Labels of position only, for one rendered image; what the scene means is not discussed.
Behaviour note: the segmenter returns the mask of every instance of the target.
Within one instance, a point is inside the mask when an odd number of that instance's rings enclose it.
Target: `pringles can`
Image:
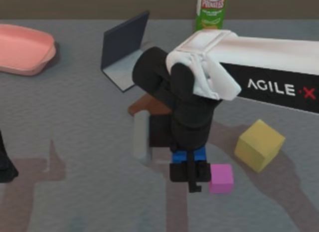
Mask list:
[[[196,31],[222,29],[227,0],[197,0]]]

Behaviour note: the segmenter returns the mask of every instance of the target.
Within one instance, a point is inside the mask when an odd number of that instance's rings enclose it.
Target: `pink tray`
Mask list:
[[[33,76],[55,56],[54,39],[42,31],[0,24],[0,71]]]

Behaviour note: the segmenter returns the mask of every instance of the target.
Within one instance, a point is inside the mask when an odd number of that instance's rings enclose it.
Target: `yellow block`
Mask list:
[[[258,120],[239,137],[235,155],[259,173],[278,155],[285,139],[275,129]]]

